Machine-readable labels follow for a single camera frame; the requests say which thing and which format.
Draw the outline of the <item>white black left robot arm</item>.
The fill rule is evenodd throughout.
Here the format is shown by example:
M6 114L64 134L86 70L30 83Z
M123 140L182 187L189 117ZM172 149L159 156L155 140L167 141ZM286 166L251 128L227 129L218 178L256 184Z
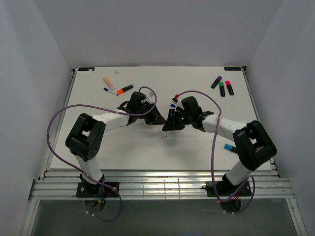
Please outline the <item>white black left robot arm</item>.
M96 155L100 150L104 133L119 127L129 126L138 119L147 125L163 125L166 120L156 108L156 94L133 92L130 99L122 103L114 112L90 116L82 113L72 127L65 145L75 156L83 173L80 179L88 184L87 190L93 196L104 192L103 174Z

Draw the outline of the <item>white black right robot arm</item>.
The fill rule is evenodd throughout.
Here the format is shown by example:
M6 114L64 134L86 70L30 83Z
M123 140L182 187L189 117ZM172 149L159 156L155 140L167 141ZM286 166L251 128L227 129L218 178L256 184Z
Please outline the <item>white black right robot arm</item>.
M194 129L224 137L235 144L239 160L216 183L219 192L234 195L252 172L277 154L274 143L259 121L243 123L220 118L213 112L203 111L193 96L182 100L175 96L173 102L162 128L164 132L183 130L191 125Z

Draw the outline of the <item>orange cap black highlighter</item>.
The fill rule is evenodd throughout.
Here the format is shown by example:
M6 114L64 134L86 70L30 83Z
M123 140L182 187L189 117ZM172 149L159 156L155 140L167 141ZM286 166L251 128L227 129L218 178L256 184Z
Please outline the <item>orange cap black highlighter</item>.
M119 90L117 90L117 95L120 95L120 94L122 94L122 93L124 93L126 91L129 91L132 88L133 88L133 85L128 85L128 86L126 86L126 87L124 87L122 89L119 89Z

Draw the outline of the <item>purple cap black highlighter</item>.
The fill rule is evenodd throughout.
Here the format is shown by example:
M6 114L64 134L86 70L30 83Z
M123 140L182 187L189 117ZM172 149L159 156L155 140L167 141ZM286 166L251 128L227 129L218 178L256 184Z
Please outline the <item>purple cap black highlighter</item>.
M222 76L218 76L211 85L211 88L214 89L221 81Z

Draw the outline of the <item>light blue cap black highlighter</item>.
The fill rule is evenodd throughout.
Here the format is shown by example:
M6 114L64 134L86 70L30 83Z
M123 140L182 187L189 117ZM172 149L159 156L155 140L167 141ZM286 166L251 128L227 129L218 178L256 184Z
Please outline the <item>light blue cap black highlighter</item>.
M228 150L228 151L231 151L231 152L234 152L234 153L237 153L237 149L236 147L230 145L230 144L225 144L224 145L224 149L225 150Z

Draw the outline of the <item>green cap black highlighter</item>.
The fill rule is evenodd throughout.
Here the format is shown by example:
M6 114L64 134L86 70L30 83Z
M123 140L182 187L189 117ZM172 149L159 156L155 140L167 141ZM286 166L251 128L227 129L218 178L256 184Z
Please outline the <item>green cap black highlighter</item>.
M221 97L225 97L225 88L224 88L224 83L219 82L219 88L220 88L220 95Z

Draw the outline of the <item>small blue cap white marker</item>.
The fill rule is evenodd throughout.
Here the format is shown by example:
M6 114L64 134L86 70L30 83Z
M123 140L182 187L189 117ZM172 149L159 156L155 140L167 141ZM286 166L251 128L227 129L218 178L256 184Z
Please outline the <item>small blue cap white marker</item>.
M115 96L118 96L117 93L115 93L115 92L109 90L108 88L104 88L103 90L106 91L106 92L109 92L109 93L111 93L111 94L113 94L113 95L115 95Z

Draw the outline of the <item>pink cap black highlighter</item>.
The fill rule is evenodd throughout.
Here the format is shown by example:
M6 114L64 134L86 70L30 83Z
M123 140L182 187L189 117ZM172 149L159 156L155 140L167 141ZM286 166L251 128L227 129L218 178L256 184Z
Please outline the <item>pink cap black highlighter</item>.
M225 84L226 84L229 95L233 96L234 91L233 91L233 87L231 85L231 82L229 80L227 80L227 81L225 81Z

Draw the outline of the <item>peach pastel highlighter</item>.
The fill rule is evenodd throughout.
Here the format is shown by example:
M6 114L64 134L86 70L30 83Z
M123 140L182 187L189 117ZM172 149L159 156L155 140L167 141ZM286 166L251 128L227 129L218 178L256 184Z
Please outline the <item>peach pastel highlighter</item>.
M104 77L103 80L104 80L104 82L106 83L106 85L108 86L108 88L109 88L111 91L114 91L114 90L115 90L113 84L111 83L111 81L110 81L107 77Z

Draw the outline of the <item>right blue corner label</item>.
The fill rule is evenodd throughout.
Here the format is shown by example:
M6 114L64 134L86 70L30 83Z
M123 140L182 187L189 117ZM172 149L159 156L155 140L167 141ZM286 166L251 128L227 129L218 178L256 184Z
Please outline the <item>right blue corner label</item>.
M241 69L241 67L235 67L235 66L228 67L228 66L225 66L224 70L225 71L241 71L242 69Z

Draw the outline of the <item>blue corner label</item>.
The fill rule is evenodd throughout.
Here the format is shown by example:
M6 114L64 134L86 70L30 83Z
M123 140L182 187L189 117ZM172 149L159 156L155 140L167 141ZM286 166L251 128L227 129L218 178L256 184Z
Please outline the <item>blue corner label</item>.
M225 66L224 70L225 71L241 71L242 69L241 69L241 67L235 67L235 66L228 67L228 66Z
M94 71L95 68L94 67L79 67L78 68L78 71L87 71L87 72L90 72L90 71Z

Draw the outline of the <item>left blue corner label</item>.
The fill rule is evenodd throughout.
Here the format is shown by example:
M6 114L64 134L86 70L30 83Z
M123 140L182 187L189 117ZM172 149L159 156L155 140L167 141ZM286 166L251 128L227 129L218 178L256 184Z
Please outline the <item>left blue corner label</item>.
M90 71L94 71L95 68L94 67L79 67L78 68L78 71L87 71L87 72L90 72Z

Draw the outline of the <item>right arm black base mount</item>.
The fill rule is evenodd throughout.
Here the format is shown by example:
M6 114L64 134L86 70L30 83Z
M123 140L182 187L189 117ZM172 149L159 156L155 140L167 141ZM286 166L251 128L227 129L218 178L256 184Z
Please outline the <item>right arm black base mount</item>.
M231 196L239 186L240 184L238 184L237 186L228 187L226 184L224 184L223 181L218 181L216 183L217 194L219 195L220 198ZM206 190L208 197L216 196L214 192L213 184L211 181L207 181L206 184L203 185L201 188ZM249 197L251 195L252 195L252 191L251 191L251 187L248 181L245 182L245 184L236 194L236 196L241 196L241 197Z

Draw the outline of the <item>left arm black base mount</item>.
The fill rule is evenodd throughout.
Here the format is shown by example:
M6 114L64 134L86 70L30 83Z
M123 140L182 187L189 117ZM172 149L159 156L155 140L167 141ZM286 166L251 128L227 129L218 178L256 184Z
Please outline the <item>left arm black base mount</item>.
M85 180L83 175L80 175L80 182L77 185L77 198L115 198L118 194L111 188L98 184L90 179Z

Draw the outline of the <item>aluminium frame rail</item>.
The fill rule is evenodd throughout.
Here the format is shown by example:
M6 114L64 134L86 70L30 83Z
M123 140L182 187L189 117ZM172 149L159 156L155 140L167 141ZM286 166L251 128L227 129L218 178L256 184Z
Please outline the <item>aluminium frame rail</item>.
M210 172L132 172L106 171L106 181L120 183L119 193L124 200L197 200L206 199L202 189L211 180ZM250 187L256 199L290 199L295 193L290 180L281 178L275 170L256 171ZM77 171L47 171L32 184L31 200L76 199L79 183Z

